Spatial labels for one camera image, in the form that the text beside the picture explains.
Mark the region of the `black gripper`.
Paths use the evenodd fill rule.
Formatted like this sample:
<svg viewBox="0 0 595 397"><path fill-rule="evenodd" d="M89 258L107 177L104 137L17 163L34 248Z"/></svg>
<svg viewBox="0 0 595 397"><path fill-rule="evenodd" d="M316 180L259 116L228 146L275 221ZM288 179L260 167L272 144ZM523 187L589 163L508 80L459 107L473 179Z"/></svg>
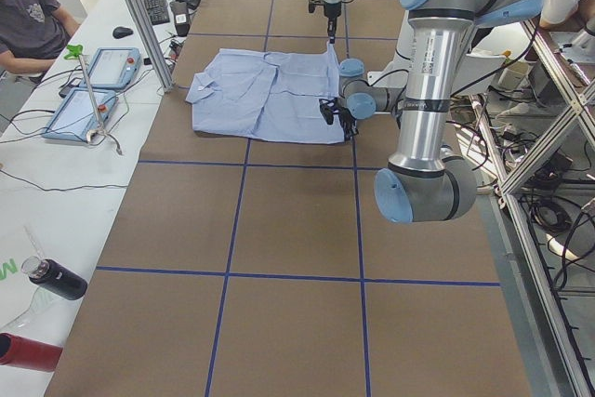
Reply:
<svg viewBox="0 0 595 397"><path fill-rule="evenodd" d="M356 119L351 115L349 109L340 103L339 98L319 99L319 109L329 126L335 122L335 119L338 119L344 139L352 139L359 133Z"/></svg>
<svg viewBox="0 0 595 397"><path fill-rule="evenodd" d="M337 21L336 19L341 15L342 0L309 0L308 10L310 13L315 11L316 7L322 7L324 15L327 17L327 35L330 44L336 41Z"/></svg>

